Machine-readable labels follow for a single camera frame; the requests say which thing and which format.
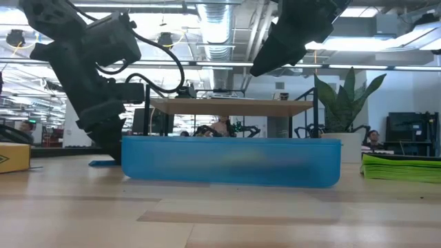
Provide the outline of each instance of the wooden tabletop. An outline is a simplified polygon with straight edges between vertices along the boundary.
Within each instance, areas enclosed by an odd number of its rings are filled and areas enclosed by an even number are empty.
[[[365,180],[329,189],[152,182],[73,156],[0,174],[5,248],[441,247],[441,185]]]
[[[234,99],[150,99],[150,104],[167,114],[221,116],[295,116],[313,107],[311,101]]]

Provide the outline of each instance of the yellow box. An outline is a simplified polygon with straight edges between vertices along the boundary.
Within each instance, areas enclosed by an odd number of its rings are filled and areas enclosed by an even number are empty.
[[[0,173],[30,168],[30,145],[0,143]]]

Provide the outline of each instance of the white pot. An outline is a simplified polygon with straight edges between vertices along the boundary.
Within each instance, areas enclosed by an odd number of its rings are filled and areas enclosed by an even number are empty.
[[[322,134],[322,138],[334,138],[342,142],[342,163],[361,163],[361,135],[357,133]]]

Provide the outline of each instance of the blue plastic bin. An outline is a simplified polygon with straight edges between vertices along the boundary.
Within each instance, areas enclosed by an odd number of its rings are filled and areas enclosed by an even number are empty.
[[[143,180],[331,187],[340,150],[332,139],[125,136],[122,167]]]

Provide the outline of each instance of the wooden shelf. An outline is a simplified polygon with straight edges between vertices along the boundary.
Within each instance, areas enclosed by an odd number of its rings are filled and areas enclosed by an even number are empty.
[[[221,116],[295,116],[313,107],[312,101],[268,101],[230,99],[150,99],[167,114]]]

